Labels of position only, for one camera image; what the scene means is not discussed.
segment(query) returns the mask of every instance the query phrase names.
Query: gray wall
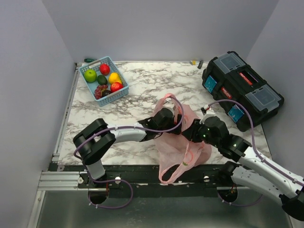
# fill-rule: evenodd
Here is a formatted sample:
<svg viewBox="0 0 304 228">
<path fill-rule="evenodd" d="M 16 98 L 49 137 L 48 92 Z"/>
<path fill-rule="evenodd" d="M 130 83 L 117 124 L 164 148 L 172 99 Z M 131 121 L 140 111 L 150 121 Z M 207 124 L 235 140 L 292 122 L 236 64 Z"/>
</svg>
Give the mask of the gray wall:
<svg viewBox="0 0 304 228">
<path fill-rule="evenodd" d="M 40 0 L 0 7 L 0 226 L 26 227 L 75 65 Z"/>
<path fill-rule="evenodd" d="M 276 162 L 304 175 L 304 1 L 280 0 L 247 58 L 285 98 L 279 114 L 263 124 Z"/>
<path fill-rule="evenodd" d="M 75 61 L 246 57 L 278 0 L 42 0 Z"/>
</svg>

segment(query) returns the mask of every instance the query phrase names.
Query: pink plastic bag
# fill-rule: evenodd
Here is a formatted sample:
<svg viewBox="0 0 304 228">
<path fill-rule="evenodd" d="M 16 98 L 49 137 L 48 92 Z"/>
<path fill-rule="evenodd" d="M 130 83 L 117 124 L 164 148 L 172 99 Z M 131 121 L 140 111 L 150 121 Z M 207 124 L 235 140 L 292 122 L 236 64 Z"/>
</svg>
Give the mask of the pink plastic bag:
<svg viewBox="0 0 304 228">
<path fill-rule="evenodd" d="M 155 107 L 152 114 L 154 116 L 159 110 L 162 109 L 164 101 L 167 97 L 174 96 L 173 94 L 166 94 Z M 171 99 L 175 105 L 174 116 L 177 121 L 177 114 L 181 114 L 181 108 L 177 102 Z M 199 117 L 191 110 L 187 104 L 182 105 L 184 108 L 184 120 L 182 122 L 181 131 L 185 131 L 191 126 L 194 119 Z M 157 139 L 154 139 L 157 150 L 159 151 L 160 171 L 159 179 L 163 184 L 172 184 L 176 179 L 181 176 L 185 171 L 194 166 L 205 163 L 211 156 L 211 146 L 204 142 L 193 143 L 189 142 L 184 136 L 163 133 Z M 174 165 L 179 165 L 176 171 L 172 174 L 169 180 L 162 180 L 166 171 Z"/>
</svg>

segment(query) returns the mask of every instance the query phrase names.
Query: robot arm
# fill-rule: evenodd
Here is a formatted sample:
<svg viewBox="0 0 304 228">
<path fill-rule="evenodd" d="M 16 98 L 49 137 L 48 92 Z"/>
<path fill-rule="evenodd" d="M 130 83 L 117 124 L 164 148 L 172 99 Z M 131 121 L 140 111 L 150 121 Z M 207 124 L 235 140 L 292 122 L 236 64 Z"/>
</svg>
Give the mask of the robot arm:
<svg viewBox="0 0 304 228">
<path fill-rule="evenodd" d="M 214 116 L 211 110 L 202 111 L 204 117 L 201 120 L 194 120 L 187 130 L 181 132 L 180 125 L 169 133 L 181 133 L 191 142 L 204 141 L 211 144 L 217 147 L 224 157 L 252 169 L 255 172 L 228 161 L 218 177 L 230 186 L 232 183 L 240 184 L 267 195 L 280 203 L 287 214 L 304 221 L 304 187 L 301 184 L 304 182 L 303 177 L 289 172 L 261 153 L 257 156 L 250 143 L 230 134 L 226 124 Z M 108 125 L 103 119 L 97 119 L 75 136 L 73 142 L 91 176 L 99 179 L 105 174 L 101 158 L 113 144 L 151 140 L 161 130 L 171 129 L 175 125 L 172 112 L 163 108 L 154 117 L 141 120 L 133 126 Z M 95 140 L 97 133 L 100 136 L 99 140 Z M 288 173 L 293 180 L 271 168 L 266 162 L 275 166 L 277 170 Z"/>
</svg>

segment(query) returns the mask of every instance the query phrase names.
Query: white marble countertop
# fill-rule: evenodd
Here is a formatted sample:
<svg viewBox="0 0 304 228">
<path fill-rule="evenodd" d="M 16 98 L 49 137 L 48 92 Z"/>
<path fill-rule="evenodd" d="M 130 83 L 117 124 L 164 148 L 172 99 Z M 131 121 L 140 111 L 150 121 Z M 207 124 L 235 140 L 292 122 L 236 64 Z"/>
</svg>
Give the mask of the white marble countertop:
<svg viewBox="0 0 304 228">
<path fill-rule="evenodd" d="M 173 62 L 118 62 L 117 67 L 129 83 L 129 94 L 111 104 L 99 107 L 86 87 L 83 78 L 78 79 L 74 100 L 68 117 L 66 131 L 59 149 L 59 165 L 77 165 L 81 161 L 73 156 L 73 138 L 97 118 L 109 124 L 132 125 L 138 120 L 150 117 L 160 98 L 173 93 L 202 117 L 200 108 L 213 102 L 211 94 L 202 86 L 202 69 L 189 63 Z M 213 108 L 217 116 L 227 124 L 230 133 L 244 137 L 251 142 L 251 133 L 240 132 L 235 123 L 218 104 Z M 257 148 L 271 158 L 261 126 L 255 128 Z M 206 164 L 224 164 L 227 161 L 216 148 Z M 102 158 L 103 164 L 159 164 L 158 152 L 153 140 L 147 142 L 125 142 L 113 145 Z"/>
</svg>

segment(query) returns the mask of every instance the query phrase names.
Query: black toolbox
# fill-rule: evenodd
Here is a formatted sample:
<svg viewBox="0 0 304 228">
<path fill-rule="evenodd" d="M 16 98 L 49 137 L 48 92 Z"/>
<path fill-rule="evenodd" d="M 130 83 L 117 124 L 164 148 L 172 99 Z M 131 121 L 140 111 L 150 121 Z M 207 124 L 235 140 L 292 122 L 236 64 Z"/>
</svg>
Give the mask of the black toolbox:
<svg viewBox="0 0 304 228">
<path fill-rule="evenodd" d="M 254 127 L 276 115 L 284 103 L 284 98 L 234 51 L 209 61 L 202 79 L 203 86 L 215 100 L 231 99 L 243 105 L 250 113 Z M 240 131 L 250 128 L 249 119 L 240 107 L 232 102 L 219 104 Z"/>
</svg>

